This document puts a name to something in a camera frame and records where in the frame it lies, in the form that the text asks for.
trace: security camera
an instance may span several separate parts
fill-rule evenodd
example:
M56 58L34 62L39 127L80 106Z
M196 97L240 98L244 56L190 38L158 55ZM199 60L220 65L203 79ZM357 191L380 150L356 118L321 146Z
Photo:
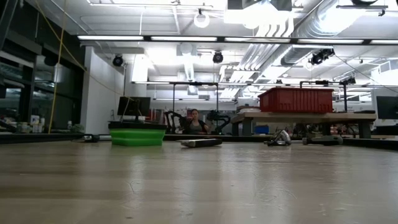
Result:
M121 67L123 65L123 56L122 55L116 55L113 59L113 65L116 67Z
M221 63L223 62L224 57L223 54L221 52L215 52L214 53L214 57L213 57L213 62L214 63Z

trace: spotlight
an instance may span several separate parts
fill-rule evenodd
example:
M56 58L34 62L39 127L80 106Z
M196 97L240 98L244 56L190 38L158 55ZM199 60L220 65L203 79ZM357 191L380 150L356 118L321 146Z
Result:
M204 13L201 11L201 9L198 9L198 14L196 14L193 18L193 23L199 28L205 28L210 23L210 17L207 13Z
M221 52L217 51L214 53L214 56L213 56L214 63L221 63L221 62L223 62L223 60L224 60L224 57Z
M334 54L335 54L335 50L333 50L333 49L322 49L318 53L312 54L310 63L312 65L319 65L324 60L329 59L329 57L333 56Z
M377 0L351 0L355 6L370 6L371 4L377 2Z
M122 55L116 55L113 59L113 65L116 67L121 67L123 65L123 56Z
M356 84L356 80L355 77L348 77L344 80L340 80L340 83L345 85L354 85Z

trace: woman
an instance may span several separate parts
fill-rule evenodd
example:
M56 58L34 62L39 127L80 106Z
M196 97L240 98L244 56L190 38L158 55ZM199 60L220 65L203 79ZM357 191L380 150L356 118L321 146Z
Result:
M199 111L191 110L192 120L188 121L184 134L207 134L209 127L203 121L199 120Z

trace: computer monitor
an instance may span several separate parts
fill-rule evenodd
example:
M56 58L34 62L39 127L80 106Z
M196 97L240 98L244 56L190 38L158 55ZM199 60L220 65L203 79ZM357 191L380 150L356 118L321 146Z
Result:
M398 119L398 97L377 96L376 100L379 119Z
M150 97L126 97L121 96L119 100L119 116L135 116L138 121L139 116L148 116L150 107Z

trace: white wall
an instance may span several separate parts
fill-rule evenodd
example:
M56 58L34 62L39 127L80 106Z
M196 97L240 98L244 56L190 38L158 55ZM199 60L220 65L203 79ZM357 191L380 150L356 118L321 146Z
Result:
M118 119L118 104L119 97L123 94L124 77L96 55L92 47L86 48L85 67L90 75L85 73L83 80L80 123L85 127L86 133L107 134L108 121L113 119L112 110Z
M214 91L199 91L199 95L209 95L210 99L216 99ZM172 99L173 91L172 90L147 90L147 97L157 98L157 99ZM175 91L175 99L187 99L193 98L197 99L198 96L188 96L186 90L176 90ZM171 110L173 108L173 101L162 101L162 100L152 100L150 103L150 107L154 109L163 109L163 110ZM175 111L177 110L185 110L185 109L198 109L198 110L215 110L216 109L216 101L175 101ZM218 110L229 110L235 111L236 105L233 102L219 102Z

